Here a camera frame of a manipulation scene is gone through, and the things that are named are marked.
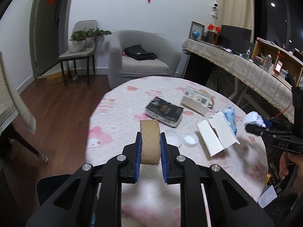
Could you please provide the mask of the person's right hand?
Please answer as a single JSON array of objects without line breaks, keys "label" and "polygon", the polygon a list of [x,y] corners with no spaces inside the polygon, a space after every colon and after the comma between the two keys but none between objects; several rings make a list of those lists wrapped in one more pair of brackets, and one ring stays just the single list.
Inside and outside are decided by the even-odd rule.
[{"label": "person's right hand", "polygon": [[283,152],[279,162],[279,177],[282,180],[289,174],[289,165],[295,164],[295,158],[295,154]]}]

